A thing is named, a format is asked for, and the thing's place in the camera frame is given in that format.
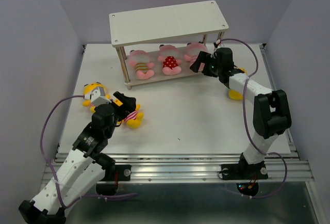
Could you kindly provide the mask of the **pink frog toy striped shirt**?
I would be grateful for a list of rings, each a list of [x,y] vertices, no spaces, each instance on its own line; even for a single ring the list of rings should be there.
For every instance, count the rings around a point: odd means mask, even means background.
[[[208,52],[207,47],[202,41],[188,43],[184,54],[185,61],[194,63],[201,51]]]

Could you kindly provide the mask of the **yellow toy red stripes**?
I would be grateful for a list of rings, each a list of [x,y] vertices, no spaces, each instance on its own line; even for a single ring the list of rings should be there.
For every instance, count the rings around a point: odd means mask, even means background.
[[[130,129],[137,129],[141,126],[144,113],[140,112],[141,105],[137,104],[135,111],[130,113],[122,122]]]

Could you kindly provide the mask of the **pink frog toy polka-dot dress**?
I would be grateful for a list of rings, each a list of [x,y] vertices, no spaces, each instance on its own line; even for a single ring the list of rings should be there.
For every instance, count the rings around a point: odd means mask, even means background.
[[[162,72],[164,75],[177,75],[182,70],[180,67],[180,52],[173,45],[159,46],[159,56],[157,60],[162,63]]]

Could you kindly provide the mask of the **yellow toy blue striped shirt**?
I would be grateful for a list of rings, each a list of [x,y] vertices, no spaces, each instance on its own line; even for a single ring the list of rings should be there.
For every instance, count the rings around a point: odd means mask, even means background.
[[[240,74],[241,73],[247,74],[247,71],[246,71],[245,68],[237,68],[237,70],[241,71]],[[228,97],[232,100],[235,100],[235,101],[243,100],[243,95],[239,91],[236,91],[232,88],[230,88],[228,90]]]

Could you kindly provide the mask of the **pink frog toy orange stripes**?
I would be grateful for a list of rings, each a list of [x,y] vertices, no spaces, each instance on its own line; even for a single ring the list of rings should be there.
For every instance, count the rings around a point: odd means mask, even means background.
[[[128,57],[129,65],[134,69],[138,80],[147,80],[154,76],[154,63],[150,55],[143,50],[131,50]]]

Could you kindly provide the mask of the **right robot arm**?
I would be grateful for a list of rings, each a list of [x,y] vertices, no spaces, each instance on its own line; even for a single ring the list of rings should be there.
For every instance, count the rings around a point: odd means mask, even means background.
[[[265,157],[272,143],[291,127],[292,120],[287,95],[283,90],[264,87],[233,62],[230,48],[219,47],[213,53],[200,52],[198,60],[204,64],[202,73],[217,77],[228,89],[243,96],[243,102],[253,105],[254,134],[248,134],[250,143],[236,164],[222,164],[223,180],[267,179]]]

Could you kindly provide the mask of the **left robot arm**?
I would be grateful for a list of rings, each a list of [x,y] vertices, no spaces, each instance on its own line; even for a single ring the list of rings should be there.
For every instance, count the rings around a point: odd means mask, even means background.
[[[56,170],[45,161],[52,173],[49,182],[31,200],[24,200],[19,212],[26,223],[65,223],[65,213],[99,181],[129,181],[131,165],[116,165],[103,153],[115,129],[126,119],[135,116],[139,107],[136,98],[118,91],[111,98],[103,84],[85,85],[80,97],[84,106],[92,107],[91,121],[72,144],[66,159]]]

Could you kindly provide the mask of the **white two-tier shelf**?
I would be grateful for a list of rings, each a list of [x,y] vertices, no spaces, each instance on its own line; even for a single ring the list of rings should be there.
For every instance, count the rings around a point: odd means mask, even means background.
[[[198,37],[204,42],[209,34],[222,38],[229,29],[216,1],[204,1],[148,9],[115,12],[109,15],[110,37],[120,60],[128,89],[146,84],[128,71],[125,48],[146,43],[161,44],[176,39]]]

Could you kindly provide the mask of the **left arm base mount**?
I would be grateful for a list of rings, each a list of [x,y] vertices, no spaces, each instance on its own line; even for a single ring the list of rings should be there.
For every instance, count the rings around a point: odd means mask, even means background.
[[[131,177],[131,165],[116,164],[115,160],[107,154],[100,153],[96,156],[96,163],[101,165],[102,170],[105,172],[101,182],[127,182]]]

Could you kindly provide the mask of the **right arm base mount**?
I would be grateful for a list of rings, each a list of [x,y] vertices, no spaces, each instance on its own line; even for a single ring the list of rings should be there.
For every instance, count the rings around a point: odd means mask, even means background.
[[[253,166],[240,166],[239,164],[221,164],[219,177],[223,180],[235,180],[238,182],[249,180],[266,180],[268,172],[264,164]]]

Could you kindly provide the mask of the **aluminium rail frame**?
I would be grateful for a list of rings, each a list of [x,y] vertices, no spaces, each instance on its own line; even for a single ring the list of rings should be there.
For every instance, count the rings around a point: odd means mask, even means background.
[[[88,44],[74,92],[92,80],[135,96],[145,112],[141,128],[121,127],[104,149],[118,165],[131,166],[129,183],[220,183],[220,165],[236,163],[249,144],[241,104],[217,81],[186,71],[127,90],[114,47]]]

